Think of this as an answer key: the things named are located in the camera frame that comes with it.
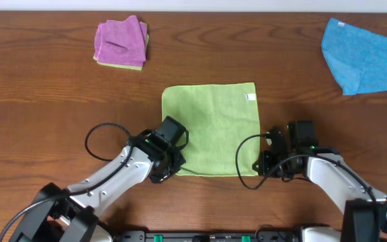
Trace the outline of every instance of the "towel label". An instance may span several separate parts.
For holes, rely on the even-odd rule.
[[[256,93],[245,93],[247,101],[255,101]]]

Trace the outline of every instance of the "green microfiber cloth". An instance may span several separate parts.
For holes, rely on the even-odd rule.
[[[186,85],[162,93],[162,118],[171,116],[189,130],[181,151],[186,164],[178,175],[237,176],[235,152],[248,136],[260,133],[254,83]],[[259,138],[247,141],[239,153],[241,175],[257,175]]]

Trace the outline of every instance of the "blue towel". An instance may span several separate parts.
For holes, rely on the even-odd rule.
[[[331,18],[322,52],[343,95],[387,91],[387,37]]]

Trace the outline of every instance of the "pink towel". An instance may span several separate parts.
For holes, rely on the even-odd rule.
[[[108,20],[95,35],[97,62],[141,67],[146,60],[147,25],[136,16],[125,21]]]

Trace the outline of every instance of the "wooden table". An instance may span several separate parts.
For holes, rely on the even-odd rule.
[[[132,14],[149,26],[143,71],[98,65],[98,23]],[[320,50],[330,17],[387,36],[387,14],[0,12],[0,230],[48,182],[65,187],[105,165],[84,149],[92,126],[156,128],[161,94],[173,85],[255,82],[262,131],[314,120],[321,144],[338,148],[387,193],[387,92],[342,95]],[[91,149],[113,157],[125,140],[103,128]],[[119,231],[254,231],[301,223],[340,229],[342,218],[305,181],[274,179],[250,191],[236,177],[176,176],[134,186],[102,219]]]

